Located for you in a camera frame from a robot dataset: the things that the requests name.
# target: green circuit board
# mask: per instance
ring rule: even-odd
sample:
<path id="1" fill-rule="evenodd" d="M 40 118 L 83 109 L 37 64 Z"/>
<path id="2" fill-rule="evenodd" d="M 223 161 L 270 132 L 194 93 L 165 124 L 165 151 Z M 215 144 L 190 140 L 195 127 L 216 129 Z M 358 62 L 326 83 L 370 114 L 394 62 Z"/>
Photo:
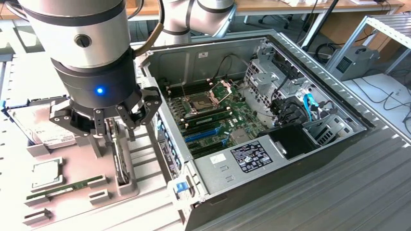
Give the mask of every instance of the green circuit board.
<path id="1" fill-rule="evenodd" d="M 267 127 L 262 124 L 258 117 L 255 116 L 252 109 L 242 100 L 242 95 L 236 88 L 231 86 L 230 89 L 232 91 L 230 95 L 227 88 L 223 84 L 218 84 L 216 87 L 212 89 L 214 97 L 219 101 L 228 95 L 226 99 L 218 104 L 218 106 L 212 104 L 211 101 L 207 101 L 210 98 L 208 91 L 187 95 L 185 97 L 183 96 L 168 99 L 167 104 L 184 138 L 196 136 L 206 131 L 211 131 L 212 129 L 219 128 L 219 132 L 216 135 L 187 142 L 187 146 L 195 159 L 216 152 L 218 150 L 238 145 L 239 142 L 244 139 L 254 139 L 258 136 L 259 132 L 267 129 Z M 202 128 L 202 126 L 208 126 L 208 128 L 200 130 L 194 134 L 184 135 L 185 131 L 190 131 L 190 129 L 185 129 L 185 124 L 184 122 L 181 122 L 181 118 L 184 118 L 184 116 L 190 114 L 192 108 L 195 107 L 198 109 L 198 114 L 206 113 L 207 111 L 215 110 L 218 108 L 230 107 L 230 110 L 212 114 L 207 116 L 206 119 L 198 120 L 198 123 L 202 123 L 199 128 Z M 234 139 L 231 134 L 238 134 L 239 129 L 242 129 L 240 133 L 243 134 L 243 138 Z M 207 149 L 207 147 L 212 146 L 216 146 L 216 148 L 199 153 L 200 150 Z"/>

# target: power supply label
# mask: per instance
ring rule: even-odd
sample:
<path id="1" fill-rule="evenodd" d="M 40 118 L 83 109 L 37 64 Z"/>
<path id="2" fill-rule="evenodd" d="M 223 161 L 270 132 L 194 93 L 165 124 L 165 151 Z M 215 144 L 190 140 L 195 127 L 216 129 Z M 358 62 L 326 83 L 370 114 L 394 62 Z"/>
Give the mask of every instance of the power supply label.
<path id="1" fill-rule="evenodd" d="M 244 146 L 231 150 L 231 153 L 244 173 L 248 173 L 272 163 L 272 159 L 259 141 L 248 143 Z"/>
<path id="2" fill-rule="evenodd" d="M 165 163 L 167 163 L 168 171 L 171 173 L 172 178 L 175 179 L 175 178 L 179 177 L 179 173 L 177 173 L 177 169 L 176 169 L 176 166 L 175 166 L 173 157 L 172 157 L 172 154 L 169 152 L 168 145 L 167 145 L 165 141 L 159 141 L 159 145 L 160 145 L 160 149 L 161 149 L 161 152 L 163 152 L 163 155 L 164 155 L 164 160 L 165 160 Z"/>

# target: motherboard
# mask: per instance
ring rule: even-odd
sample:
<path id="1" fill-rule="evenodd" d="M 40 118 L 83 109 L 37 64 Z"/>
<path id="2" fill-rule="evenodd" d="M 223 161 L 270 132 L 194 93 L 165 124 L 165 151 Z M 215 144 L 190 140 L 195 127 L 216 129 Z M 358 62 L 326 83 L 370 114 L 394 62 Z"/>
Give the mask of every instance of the motherboard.
<path id="1" fill-rule="evenodd" d="M 168 91 L 167 105 L 195 159 L 250 141 L 267 129 L 240 94 L 244 89 L 230 82 Z"/>

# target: electronic device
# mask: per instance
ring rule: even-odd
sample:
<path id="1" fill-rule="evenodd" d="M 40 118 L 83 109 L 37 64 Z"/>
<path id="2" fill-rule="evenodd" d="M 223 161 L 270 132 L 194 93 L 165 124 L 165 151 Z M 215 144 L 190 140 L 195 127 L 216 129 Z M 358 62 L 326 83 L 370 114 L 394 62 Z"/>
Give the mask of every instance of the electronic device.
<path id="1" fill-rule="evenodd" d="M 331 63 L 331 60 L 336 57 L 340 50 L 342 49 L 335 50 L 327 63 Z M 378 59 L 379 52 L 376 50 L 370 49 L 367 46 L 351 47 L 332 71 L 334 77 L 340 81 L 363 77 Z"/>
<path id="2" fill-rule="evenodd" d="M 141 81 L 161 89 L 159 158 L 185 230 L 322 167 L 372 129 L 319 64 L 272 36 L 151 52 Z"/>

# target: blue pcie slot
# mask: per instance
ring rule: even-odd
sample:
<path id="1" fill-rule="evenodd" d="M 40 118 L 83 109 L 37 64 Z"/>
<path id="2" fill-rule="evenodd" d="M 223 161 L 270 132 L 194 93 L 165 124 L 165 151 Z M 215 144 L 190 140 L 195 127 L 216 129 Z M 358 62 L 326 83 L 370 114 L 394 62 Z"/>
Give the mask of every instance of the blue pcie slot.
<path id="1" fill-rule="evenodd" d="M 203 133 L 200 133 L 200 134 L 198 134 L 198 135 L 195 135 L 195 136 L 187 137 L 187 138 L 185 138 L 185 143 L 187 143 L 187 142 L 196 141 L 196 140 L 199 140 L 199 139 L 202 139 L 202 138 L 206 138 L 206 137 L 218 135 L 218 134 L 219 134 L 219 131 L 220 131 L 220 128 L 222 128 L 222 126 L 218 127 L 218 128 L 215 128 L 215 129 L 212 129 L 212 130 L 210 130 L 210 131 L 206 131 L 206 132 L 203 132 Z"/>

